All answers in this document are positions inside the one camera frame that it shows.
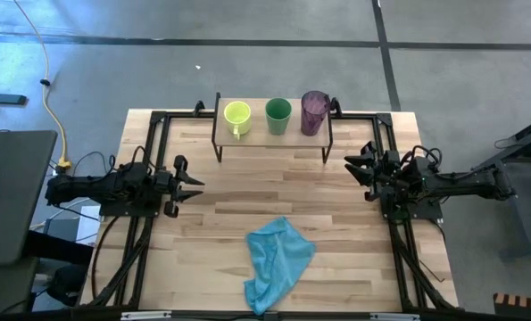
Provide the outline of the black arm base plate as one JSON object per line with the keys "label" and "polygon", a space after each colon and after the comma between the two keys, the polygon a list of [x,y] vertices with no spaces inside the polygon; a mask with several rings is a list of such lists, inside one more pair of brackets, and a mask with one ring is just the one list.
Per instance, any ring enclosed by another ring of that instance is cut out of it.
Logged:
{"label": "black arm base plate", "polygon": [[443,221],[443,213],[439,201],[424,199],[419,202],[399,203],[392,198],[380,198],[381,211],[384,218],[391,220],[426,219]]}
{"label": "black arm base plate", "polygon": [[162,198],[146,201],[116,200],[100,202],[99,215],[102,217],[151,218],[158,215]]}

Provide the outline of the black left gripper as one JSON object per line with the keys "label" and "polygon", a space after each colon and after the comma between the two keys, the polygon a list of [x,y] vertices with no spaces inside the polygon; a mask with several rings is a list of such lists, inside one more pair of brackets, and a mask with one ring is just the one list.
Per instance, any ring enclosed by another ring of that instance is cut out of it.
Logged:
{"label": "black left gripper", "polygon": [[168,194],[170,199],[164,203],[163,214],[176,218],[178,216],[178,204],[192,197],[202,194],[202,191],[182,190],[181,184],[203,185],[203,182],[190,177],[187,173],[187,159],[183,155],[175,157],[173,163],[175,173],[172,174],[167,170],[159,171],[155,177],[154,190],[157,193]]}

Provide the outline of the wooden shelf with black legs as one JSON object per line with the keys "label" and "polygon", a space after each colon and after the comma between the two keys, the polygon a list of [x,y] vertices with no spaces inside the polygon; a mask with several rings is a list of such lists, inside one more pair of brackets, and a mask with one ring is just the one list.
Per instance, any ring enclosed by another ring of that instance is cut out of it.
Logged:
{"label": "wooden shelf with black legs", "polygon": [[[216,93],[212,144],[218,161],[221,161],[223,147],[312,148],[321,149],[322,161],[326,164],[333,145],[331,115],[328,114],[323,119],[315,136],[306,136],[301,130],[301,100],[288,99],[296,113],[289,118],[285,134],[275,136],[268,130],[265,112],[267,101],[266,98],[224,98],[219,92]],[[239,139],[229,129],[226,118],[227,106],[235,102],[247,104],[251,109],[250,123],[252,126]]]}

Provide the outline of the yellow-green mug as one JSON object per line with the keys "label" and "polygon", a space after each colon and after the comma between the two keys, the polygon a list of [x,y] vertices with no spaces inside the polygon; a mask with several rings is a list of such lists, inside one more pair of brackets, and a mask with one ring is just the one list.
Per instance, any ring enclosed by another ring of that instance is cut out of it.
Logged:
{"label": "yellow-green mug", "polygon": [[228,103],[223,112],[229,132],[235,139],[247,134],[252,127],[252,110],[248,103],[234,101]]}

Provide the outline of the green plastic cup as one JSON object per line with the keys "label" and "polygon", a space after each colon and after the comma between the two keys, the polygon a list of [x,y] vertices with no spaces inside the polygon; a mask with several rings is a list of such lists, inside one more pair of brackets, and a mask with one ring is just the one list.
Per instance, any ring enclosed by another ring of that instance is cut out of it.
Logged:
{"label": "green plastic cup", "polygon": [[265,106],[269,132],[274,136],[284,135],[292,114],[291,103],[283,98],[273,98]]}

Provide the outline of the black rounded bag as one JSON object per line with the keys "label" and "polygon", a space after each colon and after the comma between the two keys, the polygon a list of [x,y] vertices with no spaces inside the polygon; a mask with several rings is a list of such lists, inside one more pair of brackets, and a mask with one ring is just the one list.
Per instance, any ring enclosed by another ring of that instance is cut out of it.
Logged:
{"label": "black rounded bag", "polygon": [[46,293],[63,305],[74,307],[86,280],[87,267],[69,265],[58,268],[46,288]]}

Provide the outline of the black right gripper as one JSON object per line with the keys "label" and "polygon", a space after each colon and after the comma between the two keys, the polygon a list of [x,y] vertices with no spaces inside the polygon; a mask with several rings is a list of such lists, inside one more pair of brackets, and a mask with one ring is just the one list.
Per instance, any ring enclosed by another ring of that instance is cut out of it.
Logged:
{"label": "black right gripper", "polygon": [[372,202],[381,197],[394,197],[409,186],[399,178],[402,172],[399,153],[386,150],[379,157],[373,141],[369,141],[361,148],[361,155],[345,156],[344,159],[352,164],[345,165],[345,168],[357,182],[369,188],[369,191],[365,193],[366,201]]}

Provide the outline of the dark side desk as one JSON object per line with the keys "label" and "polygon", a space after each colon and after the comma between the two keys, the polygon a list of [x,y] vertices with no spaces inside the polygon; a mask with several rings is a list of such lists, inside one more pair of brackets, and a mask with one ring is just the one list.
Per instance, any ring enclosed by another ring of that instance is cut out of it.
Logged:
{"label": "dark side desk", "polygon": [[509,203],[522,227],[522,240],[500,252],[502,260],[511,261],[531,256],[531,124],[506,141],[507,145],[479,166],[500,169],[515,190]]}

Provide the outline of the grey desk top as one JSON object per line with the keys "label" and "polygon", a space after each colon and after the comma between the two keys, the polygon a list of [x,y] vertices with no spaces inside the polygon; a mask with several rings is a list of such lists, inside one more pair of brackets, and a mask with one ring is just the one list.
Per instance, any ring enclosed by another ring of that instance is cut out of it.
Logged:
{"label": "grey desk top", "polygon": [[0,266],[18,260],[58,134],[0,132]]}

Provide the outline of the purple faceted tumbler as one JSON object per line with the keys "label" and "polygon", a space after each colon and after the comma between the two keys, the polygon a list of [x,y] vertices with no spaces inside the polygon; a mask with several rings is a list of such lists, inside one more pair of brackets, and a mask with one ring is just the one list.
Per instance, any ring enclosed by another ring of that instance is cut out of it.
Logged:
{"label": "purple faceted tumbler", "polygon": [[329,96],[320,91],[309,91],[301,99],[301,130],[306,136],[315,136],[330,110]]}

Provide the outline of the orange black striped block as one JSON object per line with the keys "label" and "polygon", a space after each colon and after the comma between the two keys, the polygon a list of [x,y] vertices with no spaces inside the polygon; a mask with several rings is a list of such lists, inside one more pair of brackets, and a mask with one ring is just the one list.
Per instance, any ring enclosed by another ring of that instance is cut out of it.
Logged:
{"label": "orange black striped block", "polygon": [[493,296],[496,315],[531,319],[531,298],[497,292]]}

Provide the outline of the blue microfiber cloth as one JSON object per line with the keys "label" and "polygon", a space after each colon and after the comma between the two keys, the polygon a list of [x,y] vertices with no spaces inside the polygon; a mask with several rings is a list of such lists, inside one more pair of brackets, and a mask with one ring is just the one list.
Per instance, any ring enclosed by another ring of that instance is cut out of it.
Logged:
{"label": "blue microfiber cloth", "polygon": [[244,282],[245,301],[261,316],[296,285],[315,253],[288,218],[279,217],[245,237],[254,276]]}

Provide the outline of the silver frame bracket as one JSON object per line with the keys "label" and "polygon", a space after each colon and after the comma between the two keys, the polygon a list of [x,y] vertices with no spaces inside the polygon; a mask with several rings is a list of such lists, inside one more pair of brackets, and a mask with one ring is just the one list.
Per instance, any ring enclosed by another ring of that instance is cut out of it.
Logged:
{"label": "silver frame bracket", "polygon": [[371,313],[370,321],[420,321],[420,315],[403,313]]}
{"label": "silver frame bracket", "polygon": [[172,313],[167,310],[124,312],[120,321],[167,321],[172,319]]}

